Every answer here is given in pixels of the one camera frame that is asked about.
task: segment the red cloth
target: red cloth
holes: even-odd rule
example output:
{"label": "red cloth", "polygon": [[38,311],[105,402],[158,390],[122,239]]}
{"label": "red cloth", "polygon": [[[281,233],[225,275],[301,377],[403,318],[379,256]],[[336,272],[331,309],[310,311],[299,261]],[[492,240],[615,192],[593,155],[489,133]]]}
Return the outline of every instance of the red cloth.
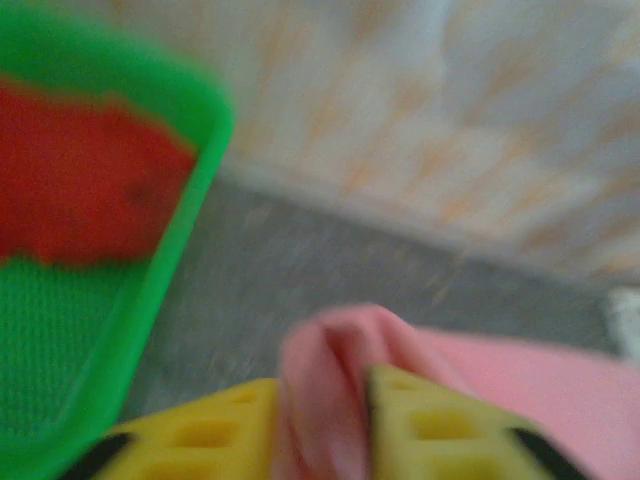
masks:
{"label": "red cloth", "polygon": [[0,257],[91,264],[153,253],[193,150],[123,101],[0,81]]}

